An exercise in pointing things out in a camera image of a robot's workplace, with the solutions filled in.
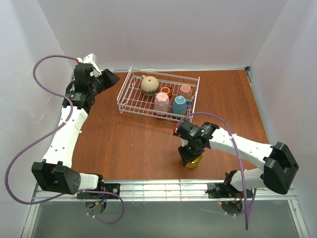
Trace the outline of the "yellow enamel mug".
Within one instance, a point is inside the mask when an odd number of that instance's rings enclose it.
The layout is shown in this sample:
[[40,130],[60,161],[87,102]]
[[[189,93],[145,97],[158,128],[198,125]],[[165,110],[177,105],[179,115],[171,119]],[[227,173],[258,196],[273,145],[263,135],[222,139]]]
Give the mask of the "yellow enamel mug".
[[202,159],[202,154],[195,158],[193,161],[182,162],[183,166],[189,169],[193,169],[198,166],[199,162]]

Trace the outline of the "beige round mug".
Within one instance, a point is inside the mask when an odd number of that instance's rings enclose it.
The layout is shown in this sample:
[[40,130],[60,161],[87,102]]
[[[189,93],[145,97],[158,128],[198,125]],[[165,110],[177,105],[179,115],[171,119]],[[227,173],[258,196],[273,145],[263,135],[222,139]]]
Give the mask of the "beige round mug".
[[159,90],[159,82],[153,76],[142,75],[141,89],[144,95],[154,96]]

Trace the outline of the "blue floral mug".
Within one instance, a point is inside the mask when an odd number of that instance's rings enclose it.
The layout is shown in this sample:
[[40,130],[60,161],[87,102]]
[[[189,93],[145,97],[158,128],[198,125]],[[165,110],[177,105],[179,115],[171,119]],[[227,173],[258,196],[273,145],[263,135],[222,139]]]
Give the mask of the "blue floral mug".
[[172,104],[171,113],[185,116],[187,109],[191,107],[192,100],[185,99],[183,96],[177,96]]

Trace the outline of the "white mug pink handle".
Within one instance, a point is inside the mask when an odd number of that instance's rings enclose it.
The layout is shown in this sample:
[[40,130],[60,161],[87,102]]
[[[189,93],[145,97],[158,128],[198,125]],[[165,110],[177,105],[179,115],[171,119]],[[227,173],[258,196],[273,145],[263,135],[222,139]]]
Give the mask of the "white mug pink handle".
[[154,111],[159,116],[164,116],[169,112],[169,97],[166,93],[155,94]]

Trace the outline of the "pink floral mug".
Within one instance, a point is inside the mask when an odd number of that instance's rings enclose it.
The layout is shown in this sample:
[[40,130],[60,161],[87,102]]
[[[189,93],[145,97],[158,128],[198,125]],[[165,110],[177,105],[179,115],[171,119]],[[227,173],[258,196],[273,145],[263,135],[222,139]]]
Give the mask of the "pink floral mug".
[[185,99],[191,100],[192,92],[193,92],[193,87],[187,84],[183,84],[178,91],[178,96],[183,96]]

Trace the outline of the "dark brown glazed mug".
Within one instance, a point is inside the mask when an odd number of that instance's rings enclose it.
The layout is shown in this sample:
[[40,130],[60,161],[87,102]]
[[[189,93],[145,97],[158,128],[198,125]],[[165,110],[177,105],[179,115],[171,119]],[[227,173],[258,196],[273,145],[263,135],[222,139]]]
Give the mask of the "dark brown glazed mug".
[[160,92],[166,93],[168,95],[169,99],[172,98],[172,87],[170,87],[170,86],[161,87]]

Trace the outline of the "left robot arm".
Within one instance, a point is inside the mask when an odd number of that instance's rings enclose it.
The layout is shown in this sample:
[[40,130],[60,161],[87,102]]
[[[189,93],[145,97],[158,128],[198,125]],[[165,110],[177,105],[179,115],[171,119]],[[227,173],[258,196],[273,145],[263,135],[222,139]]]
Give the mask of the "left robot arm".
[[95,97],[118,81],[118,76],[108,69],[100,70],[92,60],[75,66],[74,80],[68,84],[62,102],[60,129],[41,162],[34,162],[31,168],[42,190],[64,194],[104,190],[101,175],[79,173],[71,168],[72,156]]

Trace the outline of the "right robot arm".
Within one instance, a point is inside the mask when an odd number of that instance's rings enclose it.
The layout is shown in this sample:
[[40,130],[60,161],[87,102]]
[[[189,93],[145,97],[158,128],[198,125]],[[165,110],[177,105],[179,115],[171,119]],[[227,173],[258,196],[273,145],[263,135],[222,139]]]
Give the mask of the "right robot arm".
[[210,122],[198,126],[187,120],[173,134],[182,140],[178,152],[185,166],[194,163],[205,148],[240,155],[241,159],[256,166],[252,170],[233,170],[226,174],[224,182],[209,190],[214,197],[229,197],[243,190],[265,187],[285,195],[299,169],[289,147],[282,142],[262,144],[236,134],[229,135],[228,131]]

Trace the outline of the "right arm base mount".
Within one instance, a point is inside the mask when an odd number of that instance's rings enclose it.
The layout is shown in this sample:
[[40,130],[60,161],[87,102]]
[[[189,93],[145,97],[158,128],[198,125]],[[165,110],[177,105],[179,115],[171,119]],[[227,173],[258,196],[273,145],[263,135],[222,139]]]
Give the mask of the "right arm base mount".
[[224,212],[238,214],[243,210],[243,192],[229,188],[223,183],[208,183],[205,193],[208,198],[220,199],[220,206]]

